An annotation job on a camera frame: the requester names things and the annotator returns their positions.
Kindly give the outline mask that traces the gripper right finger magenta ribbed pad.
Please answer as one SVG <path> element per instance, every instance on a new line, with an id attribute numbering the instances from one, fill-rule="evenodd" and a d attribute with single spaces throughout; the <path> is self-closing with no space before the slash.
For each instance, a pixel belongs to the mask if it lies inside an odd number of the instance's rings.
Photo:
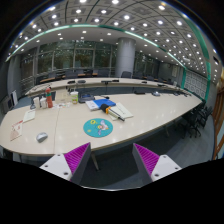
<path id="1" fill-rule="evenodd" d="M 132 154 L 143 183 L 151 183 L 181 170 L 168 155 L 158 155 L 151 150 L 134 143 Z"/>

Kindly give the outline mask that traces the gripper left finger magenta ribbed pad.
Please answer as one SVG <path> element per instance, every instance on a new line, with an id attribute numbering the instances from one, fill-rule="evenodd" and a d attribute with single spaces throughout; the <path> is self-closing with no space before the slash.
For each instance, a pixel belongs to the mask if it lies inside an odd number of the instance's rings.
<path id="1" fill-rule="evenodd" d="M 86 143 L 68 153 L 55 154 L 41 169 L 75 184 L 80 184 L 91 154 L 91 145 Z"/>

